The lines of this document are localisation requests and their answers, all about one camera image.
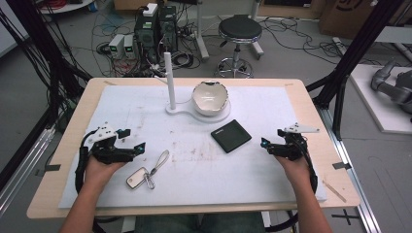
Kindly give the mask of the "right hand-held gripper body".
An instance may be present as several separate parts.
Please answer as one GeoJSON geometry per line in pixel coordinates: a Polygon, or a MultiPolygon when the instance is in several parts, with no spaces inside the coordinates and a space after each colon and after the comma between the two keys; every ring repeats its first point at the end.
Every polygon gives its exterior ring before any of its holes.
{"type": "Polygon", "coordinates": [[[295,123],[291,126],[287,126],[283,129],[287,132],[285,137],[282,137],[285,140],[283,145],[271,144],[268,148],[268,153],[285,157],[288,160],[295,161],[298,158],[309,157],[307,140],[303,136],[303,133],[319,133],[320,129],[307,126],[299,123],[295,123]]]}

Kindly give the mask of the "person's left hand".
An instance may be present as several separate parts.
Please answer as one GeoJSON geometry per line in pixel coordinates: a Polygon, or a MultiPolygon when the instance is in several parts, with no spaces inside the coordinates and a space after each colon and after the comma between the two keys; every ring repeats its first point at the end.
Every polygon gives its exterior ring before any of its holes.
{"type": "Polygon", "coordinates": [[[86,177],[84,187],[101,193],[118,169],[124,166],[122,162],[105,164],[98,161],[93,155],[89,158],[86,166],[86,177]]]}

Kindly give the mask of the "person's right hand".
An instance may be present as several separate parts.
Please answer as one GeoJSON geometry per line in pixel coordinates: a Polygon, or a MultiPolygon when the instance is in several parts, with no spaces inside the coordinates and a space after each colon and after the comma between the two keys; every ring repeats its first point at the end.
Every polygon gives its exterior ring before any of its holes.
{"type": "Polygon", "coordinates": [[[293,189],[312,190],[310,185],[309,168],[307,162],[303,158],[290,161],[285,157],[276,156],[276,159],[283,167],[293,189]]]}

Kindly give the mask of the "black square wallet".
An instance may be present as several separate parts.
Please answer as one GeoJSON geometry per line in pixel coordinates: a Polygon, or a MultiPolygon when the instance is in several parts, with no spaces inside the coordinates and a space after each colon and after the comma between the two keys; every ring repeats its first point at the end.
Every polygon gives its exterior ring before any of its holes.
{"type": "Polygon", "coordinates": [[[236,150],[252,139],[236,119],[214,130],[211,136],[226,153],[236,150]]]}

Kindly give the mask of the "thin wooden stick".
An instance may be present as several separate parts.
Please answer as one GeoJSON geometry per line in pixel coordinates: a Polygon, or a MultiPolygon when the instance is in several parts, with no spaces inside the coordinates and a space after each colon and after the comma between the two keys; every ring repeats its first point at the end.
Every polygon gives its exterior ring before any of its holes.
{"type": "Polygon", "coordinates": [[[326,186],[332,193],[334,193],[343,203],[347,203],[347,199],[343,196],[343,194],[333,187],[331,184],[329,184],[327,181],[322,180],[324,186],[326,186]]]}

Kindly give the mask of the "white table mat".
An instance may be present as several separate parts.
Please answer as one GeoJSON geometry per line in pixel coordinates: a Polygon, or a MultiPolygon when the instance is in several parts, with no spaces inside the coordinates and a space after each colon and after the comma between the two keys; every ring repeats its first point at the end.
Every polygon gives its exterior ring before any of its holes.
{"type": "Polygon", "coordinates": [[[260,146],[260,139],[282,143],[277,129],[296,122],[292,103],[282,87],[232,86],[229,118],[236,119],[252,139],[226,153],[212,138],[216,123],[188,115],[166,113],[164,86],[111,85],[104,88],[89,122],[94,130],[104,122],[128,128],[119,148],[146,144],[144,154],[118,170],[100,195],[101,208],[171,207],[213,204],[287,203],[292,187],[277,160],[260,146]],[[126,179],[141,167],[151,171],[160,155],[170,156],[153,176],[155,189],[145,183],[132,189],[126,179]]]}

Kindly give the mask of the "white ceramic bowl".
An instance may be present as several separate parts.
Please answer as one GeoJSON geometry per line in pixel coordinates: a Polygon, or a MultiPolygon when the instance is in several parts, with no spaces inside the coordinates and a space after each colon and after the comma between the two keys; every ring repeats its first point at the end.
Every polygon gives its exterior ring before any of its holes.
{"type": "Polygon", "coordinates": [[[206,117],[214,117],[225,109],[228,103],[228,92],[219,82],[201,82],[193,89],[191,100],[198,113],[206,117]]]}

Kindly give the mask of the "white power supply unit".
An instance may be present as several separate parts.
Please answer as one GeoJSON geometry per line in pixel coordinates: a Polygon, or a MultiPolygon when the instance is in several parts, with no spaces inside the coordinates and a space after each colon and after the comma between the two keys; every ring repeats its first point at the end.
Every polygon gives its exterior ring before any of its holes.
{"type": "Polygon", "coordinates": [[[116,35],[109,43],[109,49],[114,59],[121,59],[124,55],[124,36],[116,35]]]}
{"type": "Polygon", "coordinates": [[[134,39],[132,35],[125,35],[124,36],[124,52],[127,59],[134,59],[135,55],[135,48],[134,48],[134,39]]]}

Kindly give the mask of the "person's legs in jeans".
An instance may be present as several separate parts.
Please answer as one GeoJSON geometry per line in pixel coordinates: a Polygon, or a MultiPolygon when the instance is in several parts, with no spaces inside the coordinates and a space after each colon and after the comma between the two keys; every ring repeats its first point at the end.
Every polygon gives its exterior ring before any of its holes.
{"type": "Polygon", "coordinates": [[[265,233],[261,213],[138,216],[135,233],[265,233]]]}

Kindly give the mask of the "white desk leg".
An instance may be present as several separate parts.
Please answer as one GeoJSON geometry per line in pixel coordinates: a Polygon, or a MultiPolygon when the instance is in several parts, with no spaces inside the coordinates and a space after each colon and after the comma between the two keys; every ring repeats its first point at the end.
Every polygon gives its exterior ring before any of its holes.
{"type": "Polygon", "coordinates": [[[196,31],[194,32],[194,35],[201,59],[207,61],[209,59],[209,52],[207,51],[202,35],[202,4],[203,0],[196,0],[196,31]]]}

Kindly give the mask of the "white box on tower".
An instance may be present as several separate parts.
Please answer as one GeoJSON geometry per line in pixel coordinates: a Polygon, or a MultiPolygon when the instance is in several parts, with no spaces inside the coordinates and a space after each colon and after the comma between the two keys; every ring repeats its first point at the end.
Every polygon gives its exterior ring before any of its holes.
{"type": "Polygon", "coordinates": [[[157,4],[156,3],[149,3],[145,10],[143,11],[143,16],[144,17],[153,17],[155,15],[155,12],[157,10],[157,4]]]}

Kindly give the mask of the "brown cardboard box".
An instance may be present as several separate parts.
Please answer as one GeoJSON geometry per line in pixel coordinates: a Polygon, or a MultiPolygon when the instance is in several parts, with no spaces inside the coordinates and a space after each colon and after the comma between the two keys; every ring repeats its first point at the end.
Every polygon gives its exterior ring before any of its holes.
{"type": "MultiPolygon", "coordinates": [[[[378,3],[379,0],[326,0],[319,21],[320,33],[354,39],[378,3]]],[[[404,27],[409,19],[412,19],[412,0],[402,0],[376,42],[411,44],[412,26],[404,27]]]]}

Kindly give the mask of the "white round table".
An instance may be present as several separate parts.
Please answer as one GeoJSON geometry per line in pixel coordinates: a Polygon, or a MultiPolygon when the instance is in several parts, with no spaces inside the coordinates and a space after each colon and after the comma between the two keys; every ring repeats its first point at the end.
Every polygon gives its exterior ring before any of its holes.
{"type": "Polygon", "coordinates": [[[81,3],[71,3],[70,0],[44,0],[40,4],[40,12],[45,15],[61,14],[88,9],[94,13],[98,10],[95,0],[82,0],[81,3]]]}

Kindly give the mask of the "white stand with post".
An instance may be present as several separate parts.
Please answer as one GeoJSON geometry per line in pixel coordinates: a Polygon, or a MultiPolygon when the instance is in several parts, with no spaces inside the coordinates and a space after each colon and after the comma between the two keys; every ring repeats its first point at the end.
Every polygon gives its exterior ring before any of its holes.
{"type": "Polygon", "coordinates": [[[165,107],[165,111],[170,116],[176,115],[189,115],[195,118],[198,121],[205,122],[205,123],[217,123],[221,122],[226,119],[230,114],[230,101],[228,97],[228,103],[225,109],[217,116],[204,116],[196,111],[194,108],[194,104],[190,99],[188,101],[178,103],[176,101],[176,94],[175,94],[175,85],[174,85],[174,75],[173,75],[173,68],[172,68],[172,60],[171,60],[171,53],[165,52],[163,54],[164,62],[165,62],[165,77],[166,80],[162,80],[163,83],[167,85],[168,88],[168,95],[169,95],[169,104],[165,107]]]}

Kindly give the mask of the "aluminium floor rail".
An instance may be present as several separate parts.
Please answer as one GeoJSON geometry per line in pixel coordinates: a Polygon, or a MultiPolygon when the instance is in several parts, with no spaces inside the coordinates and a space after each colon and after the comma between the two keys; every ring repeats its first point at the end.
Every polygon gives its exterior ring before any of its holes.
{"type": "Polygon", "coordinates": [[[329,110],[321,109],[318,110],[318,113],[326,127],[326,131],[329,138],[334,144],[335,149],[337,150],[337,153],[344,164],[344,169],[347,171],[349,178],[352,182],[352,185],[354,186],[355,191],[357,192],[357,195],[360,198],[360,203],[356,206],[356,210],[360,217],[360,221],[362,223],[364,231],[366,233],[382,233],[378,221],[375,215],[373,214],[373,211],[368,203],[367,197],[363,191],[361,182],[353,166],[350,155],[347,152],[344,143],[340,141],[338,137],[335,135],[335,133],[332,131],[333,117],[331,113],[329,112],[329,110]]]}
{"type": "Polygon", "coordinates": [[[24,154],[22,162],[12,174],[2,191],[0,191],[0,218],[7,212],[17,193],[22,188],[36,164],[45,153],[55,135],[55,128],[44,129],[36,141],[24,154]]]}

